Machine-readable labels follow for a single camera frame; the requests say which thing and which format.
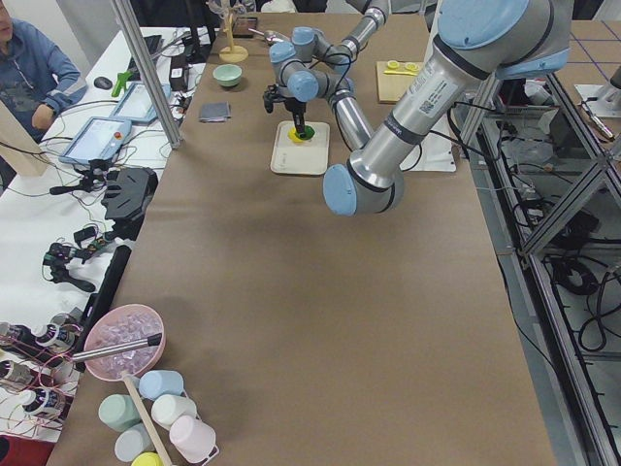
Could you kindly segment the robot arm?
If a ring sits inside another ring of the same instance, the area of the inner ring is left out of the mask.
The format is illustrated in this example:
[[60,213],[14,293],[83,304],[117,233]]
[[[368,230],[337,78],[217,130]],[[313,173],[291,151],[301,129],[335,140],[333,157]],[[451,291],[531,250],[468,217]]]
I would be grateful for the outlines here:
[[315,58],[337,65],[340,59],[354,60],[393,11],[392,2],[388,0],[346,1],[346,4],[361,17],[353,26],[343,26],[337,40],[332,40],[318,27],[293,29],[290,42],[303,61]]
[[404,193],[401,165],[466,89],[489,76],[540,77],[565,66],[570,47],[571,1],[444,1],[437,9],[432,52],[378,128],[372,128],[346,78],[362,48],[403,1],[354,1],[362,14],[338,44],[322,31],[297,27],[272,44],[272,95],[298,113],[322,98],[332,107],[353,151],[329,167],[323,197],[336,215],[383,213]]

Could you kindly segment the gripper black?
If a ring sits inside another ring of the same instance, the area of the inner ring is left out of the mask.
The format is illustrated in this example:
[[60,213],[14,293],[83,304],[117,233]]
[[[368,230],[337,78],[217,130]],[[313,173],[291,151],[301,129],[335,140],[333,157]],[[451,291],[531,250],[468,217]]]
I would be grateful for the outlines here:
[[300,102],[294,97],[287,97],[284,99],[284,106],[292,115],[294,136],[297,139],[306,139],[305,112],[307,104]]

